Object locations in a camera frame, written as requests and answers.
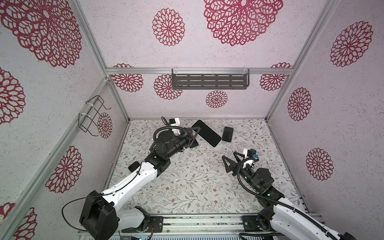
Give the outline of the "light blue phone case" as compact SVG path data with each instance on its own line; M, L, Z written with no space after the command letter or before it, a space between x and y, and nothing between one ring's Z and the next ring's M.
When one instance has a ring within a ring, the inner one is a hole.
M141 164L140 164L139 162L135 161L135 162L133 162L131 165L129 165L128 169L129 169L129 171L130 171L131 173L133 173L137 168L140 167L140 165L141 165Z

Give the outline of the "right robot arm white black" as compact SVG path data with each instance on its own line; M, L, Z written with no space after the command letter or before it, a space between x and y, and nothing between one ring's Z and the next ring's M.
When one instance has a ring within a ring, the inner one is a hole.
M286 236L291 240L354 239L348 232L340 234L296 208L283 193L273 187L274 178L268 169L254 169L259 161L254 149L247 150L246 154L234 152L234 157L234 160L222 157L226 172L237 177L241 187L263 207L253 216L253 220L243 221L245 233L239 234L242 240L264 236Z

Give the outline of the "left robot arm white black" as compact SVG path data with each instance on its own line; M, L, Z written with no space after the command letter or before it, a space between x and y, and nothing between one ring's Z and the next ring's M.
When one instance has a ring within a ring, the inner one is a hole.
M200 127L182 128L175 135L173 126L157 129L153 135L150 154L126 178L113 187L86 197L80 224L95 240L108 240L116 231L135 229L144 232L150 224L150 214L143 208L123 210L124 204L143 186L155 180L170 165L171 157L189 148Z

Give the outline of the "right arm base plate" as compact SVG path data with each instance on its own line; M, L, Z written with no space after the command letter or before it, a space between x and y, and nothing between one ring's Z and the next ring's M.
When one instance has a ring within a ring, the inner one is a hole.
M243 215L241 217L245 232L269 231L270 223L264 216Z

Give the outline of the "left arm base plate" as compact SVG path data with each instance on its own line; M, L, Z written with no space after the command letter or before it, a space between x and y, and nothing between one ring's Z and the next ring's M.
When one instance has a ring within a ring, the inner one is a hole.
M164 226L164 217L149 217L144 219L144 223L138 228L123 229L122 233L162 233Z

